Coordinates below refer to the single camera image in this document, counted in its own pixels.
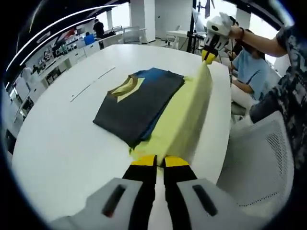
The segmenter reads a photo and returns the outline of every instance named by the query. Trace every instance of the mesh chair back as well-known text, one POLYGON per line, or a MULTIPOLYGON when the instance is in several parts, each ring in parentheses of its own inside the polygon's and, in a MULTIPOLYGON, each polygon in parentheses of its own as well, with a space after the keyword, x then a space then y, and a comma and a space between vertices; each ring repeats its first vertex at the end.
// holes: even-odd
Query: mesh chair back
POLYGON ((124 28, 123 41, 124 44, 139 44, 140 28, 138 26, 124 28))
POLYGON ((115 27, 112 28, 112 31, 113 32, 123 31, 123 27, 121 25, 115 26, 115 27))
POLYGON ((217 186, 246 214, 270 219, 285 205, 293 175, 283 117, 275 112, 231 135, 217 186))

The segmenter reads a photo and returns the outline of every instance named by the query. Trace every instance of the black shirt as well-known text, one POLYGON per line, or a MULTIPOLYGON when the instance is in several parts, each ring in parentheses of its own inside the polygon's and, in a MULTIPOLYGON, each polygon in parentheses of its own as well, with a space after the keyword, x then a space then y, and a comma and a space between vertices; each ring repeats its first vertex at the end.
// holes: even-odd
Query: black shirt
POLYGON ((96 22, 93 30, 95 30, 97 37, 99 37, 100 35, 103 35, 105 33, 104 31, 104 24, 101 22, 96 22))

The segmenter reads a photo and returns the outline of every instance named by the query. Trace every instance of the blue fabric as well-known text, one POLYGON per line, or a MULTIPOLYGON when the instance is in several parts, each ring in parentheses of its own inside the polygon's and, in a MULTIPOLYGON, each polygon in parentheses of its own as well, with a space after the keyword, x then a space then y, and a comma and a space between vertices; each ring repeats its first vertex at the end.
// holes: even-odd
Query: blue fabric
POLYGON ((85 45, 89 45, 91 43, 94 43, 95 42, 95 38, 94 38, 94 35, 93 34, 90 34, 88 36, 85 36, 84 38, 84 42, 85 42, 85 45))
POLYGON ((268 64, 263 59, 253 58, 245 49, 242 49, 232 64, 238 70, 237 79, 244 84, 248 84, 254 91, 251 96, 255 100, 259 100, 269 73, 268 64))
MULTIPOLYGON (((165 74, 166 72, 167 71, 162 70, 162 69, 151 68, 149 70, 138 71, 134 75, 136 75, 138 78, 145 78, 142 84, 148 84, 151 81, 156 81, 159 77, 163 76, 163 74, 165 74)), ((150 123, 147 130, 142 135, 141 141, 149 139, 151 133, 153 132, 155 125, 157 124, 166 106, 167 104, 160 110, 160 112, 156 115, 154 120, 150 123)))

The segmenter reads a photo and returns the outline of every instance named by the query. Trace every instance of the desk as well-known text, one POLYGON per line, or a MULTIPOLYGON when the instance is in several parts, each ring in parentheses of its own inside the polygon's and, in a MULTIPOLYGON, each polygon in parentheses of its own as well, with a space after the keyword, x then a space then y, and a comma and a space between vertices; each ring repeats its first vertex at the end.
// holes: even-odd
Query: desk
MULTIPOLYGON (((128 169, 133 160, 128 145, 92 123, 108 90, 141 69, 157 67, 191 75, 200 65, 199 56, 174 49, 113 45, 64 72, 24 121, 12 159, 16 179, 38 213, 46 221, 74 215, 84 207, 89 195, 112 178, 121 178, 128 169), (88 81, 113 66, 115 69, 70 102, 76 89, 86 87, 88 81)), ((213 63, 209 69, 213 91, 194 157, 202 162, 193 161, 192 168, 198 177, 216 183, 229 137, 230 83, 227 67, 213 63)), ((172 226, 160 175, 149 229, 157 229, 157 225, 163 225, 163 229, 172 226)))
MULTIPOLYGON (((147 30, 146 28, 140 29, 141 42, 142 43, 148 43, 148 41, 146 39, 146 34, 145 34, 146 30, 147 30)), ((119 40, 121 40, 122 38, 123 38, 123 31, 120 31, 120 32, 116 32, 115 35, 112 35, 110 37, 99 39, 98 42, 103 42, 104 47, 106 48, 106 47, 111 46, 111 45, 119 44, 119 40)))
POLYGON ((35 81, 42 81, 46 78, 46 76, 52 71, 54 70, 56 67, 58 67, 59 65, 61 65, 63 62, 65 62, 65 64, 67 65, 68 68, 71 68, 71 64, 69 62, 69 57, 70 57, 70 53, 65 55, 65 56, 61 56, 56 58, 56 60, 53 61, 53 63, 49 66, 47 66, 45 68, 45 70, 43 70, 43 72, 41 72, 38 77, 35 79, 35 81))
POLYGON ((166 35, 179 37, 179 50, 186 51, 189 39, 187 33, 188 33, 187 30, 173 30, 173 31, 167 31, 166 35))

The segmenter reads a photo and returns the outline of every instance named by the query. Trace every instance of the window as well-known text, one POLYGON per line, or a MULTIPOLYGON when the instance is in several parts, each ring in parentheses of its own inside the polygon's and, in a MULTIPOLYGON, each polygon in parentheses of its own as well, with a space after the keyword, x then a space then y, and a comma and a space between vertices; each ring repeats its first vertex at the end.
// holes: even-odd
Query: window
POLYGON ((126 2, 112 9, 113 27, 121 25, 122 27, 130 26, 129 3, 126 2))
POLYGON ((107 31, 109 29, 109 26, 107 24, 107 17, 106 12, 101 13, 96 17, 101 23, 104 24, 104 31, 107 31))
MULTIPOLYGON (((260 17, 254 15, 253 13, 250 16, 250 24, 249 29, 262 37, 266 37, 272 39, 276 36, 277 30, 275 30, 271 25, 269 25, 266 21, 261 19, 260 17)), ((269 55, 265 55, 265 59, 272 64, 275 63, 276 57, 272 57, 269 55)))
MULTIPOLYGON (((199 1, 201 2, 201 5, 203 7, 206 6, 207 0, 199 0, 199 1)), ((224 0, 215 0, 214 6, 215 8, 213 8, 212 2, 210 0, 210 16, 208 18, 205 18, 205 9, 201 9, 200 11, 201 21, 203 22, 205 26, 209 19, 220 15, 220 12, 226 13, 227 15, 233 16, 234 18, 236 18, 236 5, 229 3, 227 1, 224 1, 224 0)))

